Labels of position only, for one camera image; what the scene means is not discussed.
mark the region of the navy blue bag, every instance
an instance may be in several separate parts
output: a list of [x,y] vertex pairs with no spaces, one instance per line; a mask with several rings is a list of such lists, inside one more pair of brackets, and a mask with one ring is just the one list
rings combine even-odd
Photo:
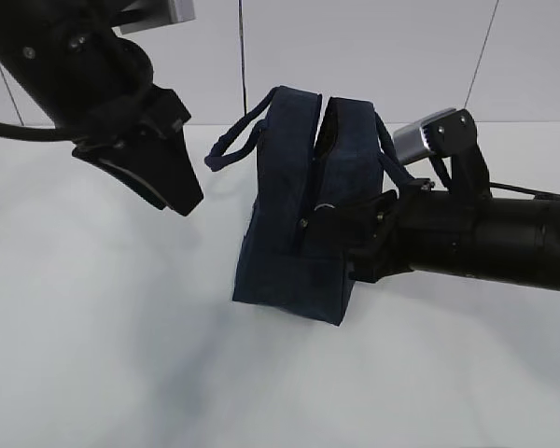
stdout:
[[[348,260],[343,249],[316,237],[310,218],[319,208],[377,197],[384,171],[397,184],[411,177],[398,163],[373,104],[331,98],[315,139],[321,106],[321,95],[275,88],[220,137],[205,162],[218,171],[258,149],[258,197],[233,300],[340,325],[354,285]],[[225,155],[267,107],[266,118],[254,126],[245,146]]]

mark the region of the bag strap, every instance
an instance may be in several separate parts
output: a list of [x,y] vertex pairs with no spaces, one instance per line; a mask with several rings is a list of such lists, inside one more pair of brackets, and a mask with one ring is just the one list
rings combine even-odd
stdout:
[[246,156],[248,156],[258,143],[259,136],[267,128],[267,122],[265,119],[259,121],[251,134],[245,145],[236,152],[232,154],[226,154],[226,151],[231,147],[231,145],[236,141],[236,139],[243,133],[246,127],[251,124],[272,102],[273,96],[276,94],[278,88],[274,87],[270,93],[259,103],[251,112],[246,114],[244,117],[239,119],[234,126],[232,126],[227,133],[222,135],[217,143],[212,147],[211,152],[205,158],[205,164],[214,172],[220,171],[226,168],[228,165],[232,165],[238,161],[241,161]]
[[407,171],[404,165],[400,163],[396,154],[396,149],[394,148],[392,137],[377,113],[375,114],[375,124],[381,146],[381,150],[378,152],[377,157],[382,164],[384,171],[388,174],[390,179],[392,179],[392,182],[400,188],[404,184],[414,180],[414,177]]

